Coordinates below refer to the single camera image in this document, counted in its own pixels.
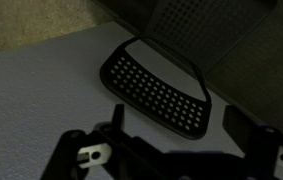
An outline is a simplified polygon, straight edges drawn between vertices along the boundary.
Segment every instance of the white surface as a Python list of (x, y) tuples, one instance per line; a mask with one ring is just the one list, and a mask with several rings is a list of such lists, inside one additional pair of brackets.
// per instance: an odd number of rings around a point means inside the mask
[[(39, 179), (61, 134), (89, 133), (110, 121), (122, 101), (99, 79), (99, 68), (114, 49), (132, 35), (115, 23), (73, 33), (15, 52), (0, 53), (0, 179)], [(141, 42), (128, 48), (155, 75), (195, 97), (197, 82)], [(219, 150), (242, 156), (222, 128), (226, 102), (211, 93), (208, 132), (186, 140), (126, 105), (125, 130), (158, 149)], [(88, 179), (111, 179), (101, 167)]]

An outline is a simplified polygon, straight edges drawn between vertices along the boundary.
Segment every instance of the perforated panel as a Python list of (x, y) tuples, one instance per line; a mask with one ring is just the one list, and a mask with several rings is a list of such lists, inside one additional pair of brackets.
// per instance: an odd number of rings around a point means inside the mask
[(207, 72), (275, 3), (271, 0), (162, 0), (146, 34)]
[(111, 55), (100, 76), (108, 89), (163, 126), (189, 139), (205, 134), (211, 105), (161, 81), (124, 49)]

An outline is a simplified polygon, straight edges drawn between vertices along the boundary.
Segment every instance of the white table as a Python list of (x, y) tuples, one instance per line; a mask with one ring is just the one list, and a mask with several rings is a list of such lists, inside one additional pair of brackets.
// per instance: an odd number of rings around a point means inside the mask
[[(108, 23), (0, 53), (0, 179), (39, 179), (63, 132), (89, 133), (95, 124), (111, 120), (115, 104), (123, 102), (102, 85), (99, 68), (131, 37), (118, 24)], [(144, 43), (128, 51), (168, 84), (204, 99), (196, 80)], [(211, 96), (210, 124), (200, 140), (184, 139), (128, 105), (125, 130), (164, 152), (218, 150), (243, 156), (222, 128), (227, 103)], [(93, 167), (88, 179), (111, 178)]]

